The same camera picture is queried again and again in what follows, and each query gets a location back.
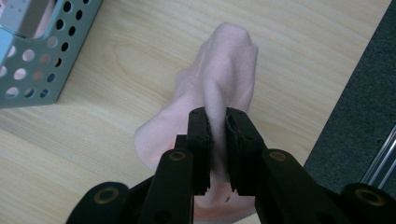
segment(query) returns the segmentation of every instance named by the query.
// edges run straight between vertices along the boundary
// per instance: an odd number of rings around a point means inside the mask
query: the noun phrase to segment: black plastic part
[[[351,223],[291,154],[262,153],[256,207],[262,223]]]
[[[227,108],[226,137],[231,187],[241,196],[254,196],[261,154],[267,149],[262,136],[245,112]]]
[[[129,189],[106,182],[90,189],[71,213],[67,224],[115,224],[124,208]]]
[[[163,153],[137,223],[192,223],[192,163],[186,149]]]
[[[149,193],[152,178],[153,176],[129,190],[128,197],[125,200],[124,209],[120,215],[119,221],[117,222],[118,224],[133,224],[137,222],[140,217],[140,212],[142,211],[143,203]]]
[[[340,196],[342,208],[355,223],[396,223],[396,201],[386,192],[369,185],[347,185]]]
[[[194,156],[194,195],[205,195],[210,188],[210,158],[212,156],[212,132],[205,108],[192,110],[189,114],[187,149]]]

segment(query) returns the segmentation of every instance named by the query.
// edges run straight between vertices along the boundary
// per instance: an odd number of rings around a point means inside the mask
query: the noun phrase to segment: wooden table
[[[64,223],[91,187],[152,175],[134,130],[224,21],[260,49],[250,118],[304,163],[389,3],[105,0],[57,104],[0,110],[0,223]]]

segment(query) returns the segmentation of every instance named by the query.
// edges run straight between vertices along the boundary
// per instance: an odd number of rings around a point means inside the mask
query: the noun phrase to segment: dark gray carpet
[[[360,182],[396,123],[396,1],[364,51],[304,168],[340,192]],[[396,171],[385,191],[396,198]]]

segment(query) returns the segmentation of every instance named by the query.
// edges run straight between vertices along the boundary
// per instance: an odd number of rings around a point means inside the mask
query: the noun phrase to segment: basket hole
[[[62,28],[64,28],[64,21],[63,20],[57,20],[56,21],[56,29],[57,30],[61,30]]]
[[[14,73],[14,78],[16,80],[21,80],[23,78],[26,77],[26,70],[24,70],[23,68],[18,69],[17,71],[15,71]]]
[[[48,63],[49,61],[50,61],[50,55],[49,54],[41,55],[41,58],[40,58],[40,63],[41,64]]]
[[[58,59],[56,59],[55,60],[55,62],[54,62],[54,66],[55,67],[59,67],[59,66],[61,66],[61,64],[62,64],[62,59],[61,58],[58,58]]]
[[[72,4],[67,1],[64,3],[64,12],[69,12],[72,9]]]
[[[7,68],[5,66],[2,66],[0,69],[0,77],[5,76],[7,73]]]
[[[6,98],[14,98],[20,93],[20,90],[16,87],[11,87],[6,91]]]
[[[35,72],[35,73],[33,74],[33,76],[32,76],[32,80],[33,80],[33,81],[38,81],[38,80],[40,80],[42,74],[43,74],[43,73],[40,72],[40,71]]]
[[[64,43],[62,44],[61,50],[62,50],[63,52],[65,52],[65,51],[67,51],[68,48],[69,48],[69,44],[68,44],[67,42],[64,42]]]
[[[55,74],[51,74],[47,77],[47,82],[52,82],[53,80],[55,80]]]
[[[50,37],[49,40],[47,41],[47,46],[51,49],[58,46],[58,38],[56,36]]]
[[[82,11],[79,10],[79,11],[76,13],[76,19],[79,21],[79,20],[81,20],[81,18],[82,18]]]
[[[26,98],[30,98],[30,97],[32,97],[34,94],[35,94],[35,89],[29,88],[29,89],[27,89],[27,90],[25,91],[24,96],[25,96]]]
[[[41,98],[44,98],[44,97],[46,97],[48,94],[49,94],[49,90],[45,89],[45,90],[43,90],[43,91],[40,93],[40,97],[41,97]]]
[[[11,49],[9,50],[9,52],[8,52],[7,57],[9,58],[9,57],[14,56],[16,52],[17,52],[17,49],[15,48],[15,46],[12,46]]]
[[[26,62],[30,62],[35,57],[35,52],[32,49],[27,49],[23,54],[22,58]]]
[[[71,36],[71,35],[74,35],[75,33],[76,33],[76,27],[74,27],[74,26],[70,27],[69,35]]]

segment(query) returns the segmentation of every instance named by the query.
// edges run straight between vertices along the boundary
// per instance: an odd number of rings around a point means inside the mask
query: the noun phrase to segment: sock
[[[231,190],[224,125],[227,106],[248,112],[257,53],[246,30],[221,24],[192,65],[177,73],[172,101],[134,134],[139,158],[155,170],[161,155],[174,148],[177,134],[187,133],[190,111],[205,107],[214,140],[211,188],[194,199],[196,222],[230,223],[255,212],[254,197],[240,197]]]

